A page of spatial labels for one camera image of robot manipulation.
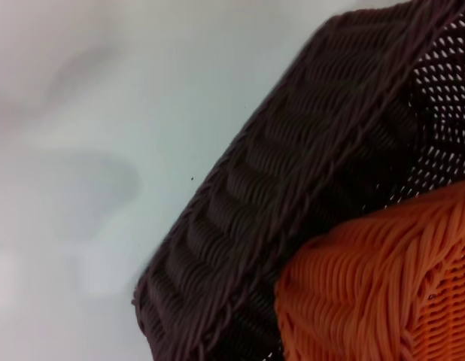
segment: orange wicker basket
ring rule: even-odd
[[[276,312],[288,361],[464,360],[465,182],[305,245]]]

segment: white surface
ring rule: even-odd
[[[358,6],[0,0],[0,361],[150,359],[138,274],[312,31]]]

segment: woven mesh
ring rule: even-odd
[[[273,285],[302,244],[464,178],[465,0],[328,20],[144,270],[154,359],[281,359]]]
[[[276,311],[287,361],[465,359],[465,182],[305,245]]]

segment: brown wicker basket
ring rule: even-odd
[[[153,358],[282,359],[273,284],[301,244],[464,178],[465,0],[330,19],[141,276]]]

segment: white background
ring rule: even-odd
[[[0,361],[150,360],[145,263],[314,29],[379,2],[0,0]]]

